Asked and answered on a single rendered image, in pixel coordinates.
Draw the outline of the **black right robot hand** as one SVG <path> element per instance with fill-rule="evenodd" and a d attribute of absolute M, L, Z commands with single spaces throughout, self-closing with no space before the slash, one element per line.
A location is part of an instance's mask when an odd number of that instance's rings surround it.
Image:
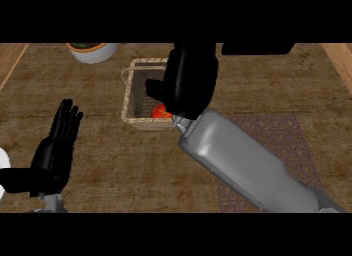
<path fill-rule="evenodd" d="M 163 80 L 148 79 L 147 96 L 165 103 L 166 111 L 196 120 L 209 107 L 218 80 L 215 43 L 176 43 Z"/>

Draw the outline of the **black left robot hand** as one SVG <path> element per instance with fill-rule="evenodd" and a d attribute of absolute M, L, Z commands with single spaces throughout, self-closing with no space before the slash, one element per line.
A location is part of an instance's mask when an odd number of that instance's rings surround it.
<path fill-rule="evenodd" d="M 41 141 L 32 165 L 0 168 L 0 186 L 8 193 L 30 193 L 32 197 L 63 192 L 67 186 L 74 143 L 83 113 L 72 99 L 64 99 L 52 121 L 49 135 Z"/>

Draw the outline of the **red tomato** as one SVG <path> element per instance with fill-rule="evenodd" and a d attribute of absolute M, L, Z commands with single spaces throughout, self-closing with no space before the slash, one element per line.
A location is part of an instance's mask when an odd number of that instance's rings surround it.
<path fill-rule="evenodd" d="M 166 111 L 166 106 L 159 104 L 153 109 L 153 117 L 154 118 L 170 118 L 172 114 Z"/>

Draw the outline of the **wicker basket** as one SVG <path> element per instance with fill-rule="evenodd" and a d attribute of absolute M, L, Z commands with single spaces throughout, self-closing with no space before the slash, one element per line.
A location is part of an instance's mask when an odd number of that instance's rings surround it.
<path fill-rule="evenodd" d="M 147 96 L 145 82 L 162 80 L 168 65 L 166 58 L 137 58 L 122 70 L 125 98 L 122 119 L 139 130 L 172 130 L 170 118 L 154 118 L 153 110 L 162 104 Z"/>

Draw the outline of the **purple patterned placemat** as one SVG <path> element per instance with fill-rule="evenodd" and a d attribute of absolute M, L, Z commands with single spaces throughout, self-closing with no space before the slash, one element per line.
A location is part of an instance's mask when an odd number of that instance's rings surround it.
<path fill-rule="evenodd" d="M 305 185 L 323 190 L 324 182 L 293 114 L 240 115 L 228 119 L 281 159 L 289 172 Z"/>

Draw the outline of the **black appliance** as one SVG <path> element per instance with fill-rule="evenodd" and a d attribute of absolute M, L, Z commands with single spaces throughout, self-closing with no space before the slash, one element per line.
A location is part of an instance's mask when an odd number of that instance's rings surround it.
<path fill-rule="evenodd" d="M 293 43 L 283 44 L 249 44 L 225 43 L 222 45 L 224 55 L 284 55 L 294 47 Z"/>

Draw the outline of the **white pot with orange rim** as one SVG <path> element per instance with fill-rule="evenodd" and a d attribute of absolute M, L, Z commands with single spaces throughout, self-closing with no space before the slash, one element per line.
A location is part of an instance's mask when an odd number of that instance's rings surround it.
<path fill-rule="evenodd" d="M 79 49 L 72 44 L 67 44 L 72 54 L 76 59 L 85 64 L 98 64 L 108 60 L 119 48 L 117 43 L 100 43 L 92 48 Z"/>

